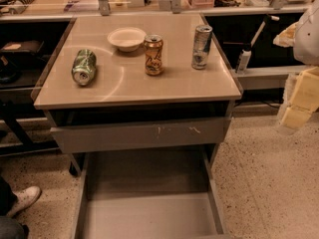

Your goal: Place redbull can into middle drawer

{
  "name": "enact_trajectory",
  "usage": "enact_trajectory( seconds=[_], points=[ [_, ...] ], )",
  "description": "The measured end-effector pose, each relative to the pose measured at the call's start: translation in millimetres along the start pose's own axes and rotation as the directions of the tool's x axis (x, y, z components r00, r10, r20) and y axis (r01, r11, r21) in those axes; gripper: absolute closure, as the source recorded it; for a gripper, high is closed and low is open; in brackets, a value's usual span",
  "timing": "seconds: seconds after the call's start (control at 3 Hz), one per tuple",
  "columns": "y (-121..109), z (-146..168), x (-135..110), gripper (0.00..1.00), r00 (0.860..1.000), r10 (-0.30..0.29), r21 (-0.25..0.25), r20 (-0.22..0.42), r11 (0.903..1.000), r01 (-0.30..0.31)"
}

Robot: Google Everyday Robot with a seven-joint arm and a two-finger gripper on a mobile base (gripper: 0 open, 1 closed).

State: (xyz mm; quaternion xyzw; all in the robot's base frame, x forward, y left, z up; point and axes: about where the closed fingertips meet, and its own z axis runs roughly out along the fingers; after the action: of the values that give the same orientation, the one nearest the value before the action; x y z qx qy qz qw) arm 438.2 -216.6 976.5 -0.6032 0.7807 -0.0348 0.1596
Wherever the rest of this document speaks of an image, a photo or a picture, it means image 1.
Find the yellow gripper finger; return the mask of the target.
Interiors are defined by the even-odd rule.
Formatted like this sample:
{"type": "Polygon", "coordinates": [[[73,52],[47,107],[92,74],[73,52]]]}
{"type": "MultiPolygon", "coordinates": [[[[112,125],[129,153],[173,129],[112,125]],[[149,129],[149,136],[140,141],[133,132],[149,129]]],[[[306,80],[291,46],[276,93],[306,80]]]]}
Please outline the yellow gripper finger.
{"type": "Polygon", "coordinates": [[[293,134],[319,109],[319,67],[309,67],[288,76],[283,104],[277,114],[277,130],[293,134]]]}
{"type": "Polygon", "coordinates": [[[280,34],[278,34],[274,38],[273,44],[284,48],[292,47],[294,45],[296,25],[297,23],[293,23],[285,30],[283,30],[280,34]]]}

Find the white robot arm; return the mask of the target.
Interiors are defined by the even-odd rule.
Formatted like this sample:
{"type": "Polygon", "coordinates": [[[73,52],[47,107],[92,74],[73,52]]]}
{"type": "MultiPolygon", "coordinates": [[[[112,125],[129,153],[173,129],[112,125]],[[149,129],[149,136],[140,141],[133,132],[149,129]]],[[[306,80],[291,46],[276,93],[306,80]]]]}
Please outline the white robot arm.
{"type": "Polygon", "coordinates": [[[277,114],[278,131],[289,135],[319,109],[319,0],[314,0],[299,21],[277,35],[273,43],[292,47],[294,59],[306,66],[301,73],[288,76],[277,114]]]}

